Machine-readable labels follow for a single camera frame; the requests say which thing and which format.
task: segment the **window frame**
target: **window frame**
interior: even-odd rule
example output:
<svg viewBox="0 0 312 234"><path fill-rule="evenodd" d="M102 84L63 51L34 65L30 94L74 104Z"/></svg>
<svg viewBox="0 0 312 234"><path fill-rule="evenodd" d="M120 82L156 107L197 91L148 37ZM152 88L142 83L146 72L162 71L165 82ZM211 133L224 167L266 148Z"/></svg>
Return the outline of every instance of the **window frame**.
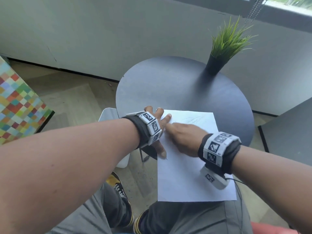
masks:
<svg viewBox="0 0 312 234"><path fill-rule="evenodd" d="M256 0L175 0L246 18ZM265 5L256 20L312 33L312 16Z"/></svg>

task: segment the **person's right arm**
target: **person's right arm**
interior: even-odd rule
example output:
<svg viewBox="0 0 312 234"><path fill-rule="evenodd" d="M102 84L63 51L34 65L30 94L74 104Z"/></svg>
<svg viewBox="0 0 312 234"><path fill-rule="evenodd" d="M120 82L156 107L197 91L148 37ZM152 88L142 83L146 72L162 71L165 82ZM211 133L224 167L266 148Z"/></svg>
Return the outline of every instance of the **person's right arm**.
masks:
<svg viewBox="0 0 312 234"><path fill-rule="evenodd" d="M166 132L179 151L192 157L206 131L173 123ZM300 233L312 232L312 167L274 154L241 146L232 172Z"/></svg>

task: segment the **pants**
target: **pants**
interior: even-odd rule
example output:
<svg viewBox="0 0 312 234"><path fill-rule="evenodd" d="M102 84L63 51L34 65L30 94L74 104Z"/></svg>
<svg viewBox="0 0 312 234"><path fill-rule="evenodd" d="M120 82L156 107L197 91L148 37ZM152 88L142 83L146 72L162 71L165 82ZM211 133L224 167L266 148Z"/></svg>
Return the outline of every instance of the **pants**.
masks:
<svg viewBox="0 0 312 234"><path fill-rule="evenodd" d="M237 200L224 202L155 202L142 219L142 234L252 234L247 208ZM112 234L127 212L124 201L105 183L86 203L48 234Z"/></svg>

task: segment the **potted plant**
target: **potted plant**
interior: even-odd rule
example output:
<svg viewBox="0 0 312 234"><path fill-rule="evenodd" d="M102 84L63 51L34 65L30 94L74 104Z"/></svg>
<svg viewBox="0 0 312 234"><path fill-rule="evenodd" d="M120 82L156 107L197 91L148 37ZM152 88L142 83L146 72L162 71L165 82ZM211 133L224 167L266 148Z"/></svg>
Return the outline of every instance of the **potted plant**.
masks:
<svg viewBox="0 0 312 234"><path fill-rule="evenodd" d="M213 48L211 50L206 70L211 76L215 76L222 69L222 67L239 51L250 48L246 46L252 44L250 39L257 36L245 35L244 32L252 27L238 29L238 20L236 23L229 24L224 22L224 28L220 27L219 34L213 38Z"/></svg>

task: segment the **plant pot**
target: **plant pot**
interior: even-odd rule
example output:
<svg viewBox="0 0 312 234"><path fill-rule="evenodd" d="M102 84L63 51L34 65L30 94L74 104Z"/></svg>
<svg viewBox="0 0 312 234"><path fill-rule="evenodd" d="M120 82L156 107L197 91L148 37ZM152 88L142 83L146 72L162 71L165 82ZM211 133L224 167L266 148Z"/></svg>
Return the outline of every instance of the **plant pot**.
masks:
<svg viewBox="0 0 312 234"><path fill-rule="evenodd" d="M216 59L210 54L205 70L208 72L209 75L216 76L227 62L228 61Z"/></svg>

